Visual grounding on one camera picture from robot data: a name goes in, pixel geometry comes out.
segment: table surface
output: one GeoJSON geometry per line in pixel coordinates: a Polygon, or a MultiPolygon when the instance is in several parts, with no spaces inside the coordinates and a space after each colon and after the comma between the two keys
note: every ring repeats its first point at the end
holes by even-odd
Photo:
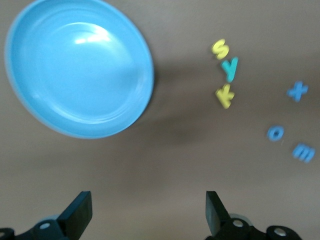
{"type": "MultiPolygon", "coordinates": [[[[0,0],[0,54],[32,0],[0,0]]],[[[22,233],[92,191],[81,239],[195,240],[210,234],[206,191],[230,213],[320,239],[320,3],[300,0],[109,0],[141,30],[155,66],[152,100],[123,132],[97,140],[57,133],[15,96],[0,58],[0,226],[22,233]],[[219,39],[239,57],[231,107],[215,96],[225,73],[219,39]],[[309,91],[286,96],[295,81],[309,91]],[[282,140],[266,137],[282,125],[282,140]]]]}

